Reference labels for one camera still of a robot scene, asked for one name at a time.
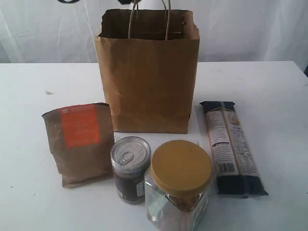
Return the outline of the clear jar yellow lid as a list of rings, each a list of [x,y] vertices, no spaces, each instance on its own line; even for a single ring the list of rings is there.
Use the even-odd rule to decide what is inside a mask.
[[[202,219],[215,182],[212,161],[185,140],[160,145],[144,174],[147,218],[161,231],[193,231]]]

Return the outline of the brown paper shopping bag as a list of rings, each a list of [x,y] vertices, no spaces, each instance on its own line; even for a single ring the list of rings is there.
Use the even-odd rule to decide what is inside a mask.
[[[188,132],[199,29],[189,10],[109,9],[95,47],[114,131]]]

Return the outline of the brown pouch orange label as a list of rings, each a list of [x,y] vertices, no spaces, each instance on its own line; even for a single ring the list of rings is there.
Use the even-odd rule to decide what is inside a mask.
[[[42,118],[63,188],[113,176],[110,151],[115,139],[108,104],[58,108],[44,113]]]

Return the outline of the dark jar pull-tab lid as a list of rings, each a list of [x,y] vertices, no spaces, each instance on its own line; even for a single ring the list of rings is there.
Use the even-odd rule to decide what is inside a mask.
[[[143,138],[128,136],[116,141],[110,151],[118,196],[127,204],[145,199],[144,173],[151,162],[151,147]]]

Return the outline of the black noodle packet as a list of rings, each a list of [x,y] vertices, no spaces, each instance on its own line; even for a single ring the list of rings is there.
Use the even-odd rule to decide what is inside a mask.
[[[220,195],[267,196],[234,102],[204,101],[209,142]]]

